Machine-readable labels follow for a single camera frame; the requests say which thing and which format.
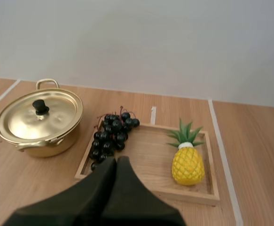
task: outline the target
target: lid handle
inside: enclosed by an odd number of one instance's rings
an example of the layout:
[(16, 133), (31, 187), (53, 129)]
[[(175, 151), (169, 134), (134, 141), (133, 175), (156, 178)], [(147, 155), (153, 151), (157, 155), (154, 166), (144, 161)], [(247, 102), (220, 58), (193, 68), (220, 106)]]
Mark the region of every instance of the lid handle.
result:
[(42, 83), (47, 83), (47, 82), (53, 82), (56, 85), (57, 88), (60, 87), (60, 85), (54, 79), (41, 79), (41, 80), (37, 81), (37, 89), (40, 89), (40, 86), (41, 86)]
[(45, 102), (42, 99), (34, 101), (32, 106), (34, 107), (37, 115), (44, 115), (49, 112), (49, 107), (45, 105)]

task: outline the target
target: wooden tray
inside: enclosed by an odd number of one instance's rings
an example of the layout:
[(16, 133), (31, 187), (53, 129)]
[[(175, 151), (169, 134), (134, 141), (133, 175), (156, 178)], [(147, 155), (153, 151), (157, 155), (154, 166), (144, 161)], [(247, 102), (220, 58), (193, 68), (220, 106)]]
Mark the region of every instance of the wooden tray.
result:
[[(205, 141), (205, 144), (196, 147), (203, 157), (205, 178), (200, 184), (182, 186), (172, 178), (172, 160), (178, 149), (167, 144), (174, 142), (173, 138), (167, 136), (167, 129), (177, 130), (152, 124), (141, 124), (132, 129), (125, 142), (125, 149), (121, 152), (115, 151), (115, 158), (128, 156), (140, 181), (157, 196), (215, 206), (219, 202), (219, 193), (208, 133), (200, 131), (197, 140)], [(76, 181), (92, 173), (90, 166), (93, 160), (88, 157), (92, 141), (93, 136), (78, 167)]]

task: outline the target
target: plastic fruit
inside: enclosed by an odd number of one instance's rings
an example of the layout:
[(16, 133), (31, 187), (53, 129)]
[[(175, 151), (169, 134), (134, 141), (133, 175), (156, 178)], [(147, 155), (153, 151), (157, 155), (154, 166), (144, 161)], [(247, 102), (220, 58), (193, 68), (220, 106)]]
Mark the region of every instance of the plastic fruit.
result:
[(112, 120), (112, 121), (115, 121), (115, 120), (118, 120), (118, 117), (116, 116), (116, 115), (111, 115), (110, 116), (110, 119)]
[(124, 143), (126, 141), (126, 136), (124, 133), (118, 133), (116, 135), (117, 143)]
[(140, 126), (140, 121), (139, 121), (139, 119), (133, 119), (133, 126), (134, 126), (134, 127)]
[(128, 126), (126, 126), (125, 124), (122, 125), (121, 131), (124, 133), (128, 133), (129, 131), (131, 131), (132, 128), (129, 128)]
[(122, 128), (122, 123), (119, 120), (115, 120), (112, 123), (113, 131), (118, 132)]
[(112, 149), (112, 147), (113, 147), (112, 142), (107, 141), (107, 142), (105, 142), (105, 143), (103, 144), (102, 149), (103, 149), (103, 151), (105, 151), (105, 152), (109, 152), (109, 151)]
[(203, 159), (194, 148), (204, 143), (194, 141), (202, 127), (190, 132), (191, 124), (185, 126), (180, 119), (180, 130), (169, 130), (169, 136), (179, 141), (179, 144), (170, 145), (179, 148), (172, 161), (172, 177), (181, 185), (195, 185), (204, 178)]
[(125, 124), (127, 127), (132, 128), (134, 126), (133, 119), (127, 119)]
[(93, 150), (91, 155), (90, 155), (90, 158), (91, 159), (98, 159), (101, 155), (101, 152), (97, 149)]
[(100, 148), (100, 142), (98, 139), (95, 139), (93, 142), (92, 142), (92, 146), (94, 148)]
[(109, 125), (109, 121), (104, 120), (103, 123), (102, 123), (102, 126), (105, 128), (107, 125)]
[(124, 112), (121, 115), (121, 119), (123, 122), (125, 122), (127, 119), (129, 119), (131, 117), (131, 115), (128, 112)]
[(101, 132), (94, 133), (94, 139), (99, 139)]
[(113, 128), (111, 125), (107, 125), (105, 128), (104, 128), (104, 131), (108, 132), (109, 134), (112, 134), (113, 133)]
[(109, 121), (109, 120), (110, 120), (110, 115), (107, 114), (107, 115), (104, 117), (104, 120)]
[(98, 165), (99, 165), (99, 164), (98, 164), (97, 162), (93, 162), (93, 163), (91, 164), (91, 171), (94, 171)]
[(108, 155), (106, 153), (101, 154), (98, 159), (98, 162), (103, 162), (107, 157), (108, 157)]
[(116, 149), (122, 151), (125, 148), (124, 143), (116, 143)]
[(101, 141), (108, 140), (109, 138), (110, 138), (110, 134), (108, 132), (106, 132), (106, 131), (102, 132), (100, 134), (100, 137), (99, 137), (99, 139)]

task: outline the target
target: grape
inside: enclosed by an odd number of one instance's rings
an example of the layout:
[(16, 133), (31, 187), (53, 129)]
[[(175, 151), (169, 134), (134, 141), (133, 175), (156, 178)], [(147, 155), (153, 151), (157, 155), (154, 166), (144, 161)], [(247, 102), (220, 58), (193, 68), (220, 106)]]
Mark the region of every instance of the grape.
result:
[(100, 134), (101, 134), (100, 131), (94, 133), (94, 139), (99, 139)]
[(94, 148), (100, 148), (100, 142), (99, 142), (99, 140), (98, 139), (95, 139), (93, 142), (92, 142), (92, 146), (94, 147)]
[(133, 119), (133, 126), (138, 127), (140, 125), (139, 119)]
[(129, 127), (129, 128), (132, 128), (132, 127), (134, 126), (134, 122), (133, 122), (132, 119), (127, 119), (127, 120), (125, 121), (125, 124), (126, 124), (126, 126)]
[(94, 171), (98, 165), (99, 165), (98, 163), (93, 162), (93, 163), (91, 164), (91, 170)]
[(105, 153), (102, 154), (102, 155), (99, 157), (98, 162), (103, 162), (107, 157), (108, 157), (107, 154), (105, 154)]
[(129, 119), (131, 117), (131, 115), (128, 112), (124, 112), (121, 115), (121, 119), (123, 122), (125, 122), (127, 119)]
[(112, 120), (112, 121), (115, 121), (115, 120), (118, 120), (118, 117), (116, 116), (116, 115), (111, 115), (110, 116), (110, 119)]
[(112, 128), (113, 128), (113, 131), (118, 132), (122, 128), (121, 122), (119, 120), (113, 121)]
[(104, 120), (109, 121), (109, 120), (110, 120), (110, 115), (109, 115), (109, 114), (106, 115), (106, 116), (104, 117)]
[(102, 123), (102, 126), (105, 128), (107, 125), (109, 125), (109, 121), (104, 120), (103, 123)]
[(99, 140), (105, 141), (105, 140), (108, 140), (109, 138), (110, 138), (110, 134), (108, 132), (104, 131), (100, 134)]
[(103, 144), (102, 149), (103, 149), (103, 151), (108, 152), (112, 149), (112, 147), (113, 147), (112, 142), (107, 141)]
[(122, 151), (125, 148), (124, 143), (116, 143), (116, 149)]
[(112, 133), (113, 133), (113, 128), (112, 128), (112, 126), (107, 125), (107, 126), (104, 128), (104, 131), (108, 132), (109, 134), (112, 134)]
[(128, 133), (129, 131), (131, 131), (132, 128), (129, 128), (128, 126), (126, 126), (125, 124), (122, 125), (121, 131), (124, 133)]
[(115, 138), (117, 143), (124, 143), (126, 141), (126, 135), (124, 133), (118, 133)]
[(98, 159), (101, 155), (101, 152), (98, 149), (94, 149), (91, 154), (90, 154), (90, 158), (91, 159)]

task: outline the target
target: yellow pineapple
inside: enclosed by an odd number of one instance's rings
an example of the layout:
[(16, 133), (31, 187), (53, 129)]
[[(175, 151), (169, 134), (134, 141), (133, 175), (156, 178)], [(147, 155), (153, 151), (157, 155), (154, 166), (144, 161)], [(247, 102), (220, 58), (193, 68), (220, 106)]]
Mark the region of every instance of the yellow pineapple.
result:
[(202, 127), (190, 132), (191, 124), (185, 126), (180, 119), (180, 130), (169, 130), (169, 136), (179, 142), (170, 145), (179, 148), (172, 161), (172, 176), (181, 185), (195, 185), (204, 178), (203, 159), (194, 148), (204, 143), (194, 141)]

